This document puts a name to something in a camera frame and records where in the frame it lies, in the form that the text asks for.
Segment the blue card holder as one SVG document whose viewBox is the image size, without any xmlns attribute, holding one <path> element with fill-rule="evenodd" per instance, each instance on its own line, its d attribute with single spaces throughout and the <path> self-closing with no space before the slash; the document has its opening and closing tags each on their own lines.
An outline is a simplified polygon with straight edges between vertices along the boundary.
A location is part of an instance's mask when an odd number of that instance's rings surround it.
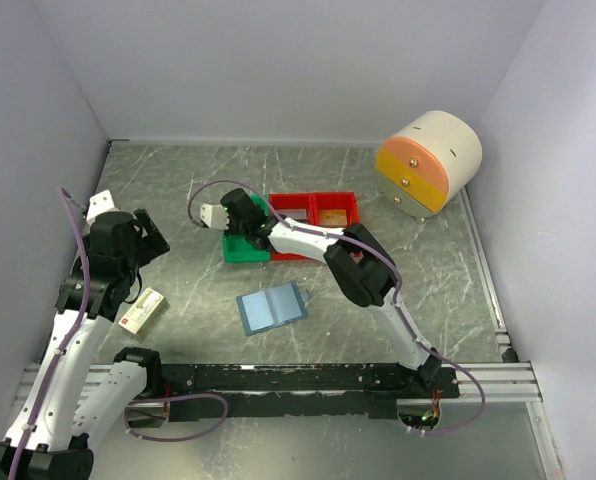
<svg viewBox="0 0 596 480">
<path fill-rule="evenodd" d="M 244 333 L 256 335 L 308 316 L 310 295 L 295 282 L 269 287 L 236 298 Z"/>
</svg>

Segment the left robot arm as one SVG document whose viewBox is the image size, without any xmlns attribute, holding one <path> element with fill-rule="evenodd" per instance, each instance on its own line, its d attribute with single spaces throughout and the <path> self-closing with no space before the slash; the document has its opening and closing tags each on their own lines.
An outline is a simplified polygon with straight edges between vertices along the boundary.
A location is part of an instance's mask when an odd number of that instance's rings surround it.
<svg viewBox="0 0 596 480">
<path fill-rule="evenodd" d="M 139 271 L 169 244 L 148 212 L 96 215 L 80 259 L 62 282 L 45 356 L 28 397 L 0 441 L 0 479 L 86 479 L 94 451 L 135 399 L 163 393 L 158 352 L 125 347 L 97 388 L 81 397 L 89 369 Z"/>
</svg>

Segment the green plastic bin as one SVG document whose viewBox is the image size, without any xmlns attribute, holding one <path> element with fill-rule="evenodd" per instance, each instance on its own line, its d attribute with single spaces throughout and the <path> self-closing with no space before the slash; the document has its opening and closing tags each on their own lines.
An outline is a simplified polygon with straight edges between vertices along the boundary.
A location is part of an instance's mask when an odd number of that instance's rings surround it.
<svg viewBox="0 0 596 480">
<path fill-rule="evenodd" d="M 271 253 L 255 249 L 236 230 L 230 226 L 222 237 L 222 251 L 226 263 L 269 262 Z"/>
</svg>

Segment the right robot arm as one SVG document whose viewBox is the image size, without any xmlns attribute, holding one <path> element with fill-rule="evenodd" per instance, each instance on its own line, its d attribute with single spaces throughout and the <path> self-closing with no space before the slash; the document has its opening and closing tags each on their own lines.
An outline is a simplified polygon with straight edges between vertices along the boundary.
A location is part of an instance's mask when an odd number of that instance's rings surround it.
<svg viewBox="0 0 596 480">
<path fill-rule="evenodd" d="M 254 248 L 299 255 L 329 268 L 342 294 L 366 308 L 383 326 L 402 374 L 404 390 L 421 398 L 437 384 L 441 361 L 404 304 L 402 276 L 394 260 L 361 223 L 324 228 L 265 212 L 241 188 L 225 194 L 220 204 L 228 233 L 243 236 Z"/>
</svg>

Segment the round drawer cabinet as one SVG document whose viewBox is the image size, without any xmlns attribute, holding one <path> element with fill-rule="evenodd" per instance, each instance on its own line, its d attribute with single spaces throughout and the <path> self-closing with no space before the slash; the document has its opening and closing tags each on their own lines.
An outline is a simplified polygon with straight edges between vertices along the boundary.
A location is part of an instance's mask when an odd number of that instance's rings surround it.
<svg viewBox="0 0 596 480">
<path fill-rule="evenodd" d="M 377 189 L 400 211 L 429 218 L 477 173 L 483 149 L 463 120 L 428 111 L 386 139 L 375 157 Z"/>
</svg>

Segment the red plastic bin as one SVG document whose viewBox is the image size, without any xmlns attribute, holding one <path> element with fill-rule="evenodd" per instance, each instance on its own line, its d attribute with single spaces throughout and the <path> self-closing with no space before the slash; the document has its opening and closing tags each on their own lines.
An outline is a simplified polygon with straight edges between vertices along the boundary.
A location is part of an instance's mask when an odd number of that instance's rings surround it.
<svg viewBox="0 0 596 480">
<path fill-rule="evenodd" d="M 311 224 L 314 217 L 314 204 L 308 193 L 272 193 L 268 200 L 278 212 L 281 209 L 306 209 L 308 211 L 307 224 Z"/>
<path fill-rule="evenodd" d="M 346 228 L 360 221 L 353 192 L 314 192 L 311 194 L 309 223 L 327 228 Z"/>
</svg>

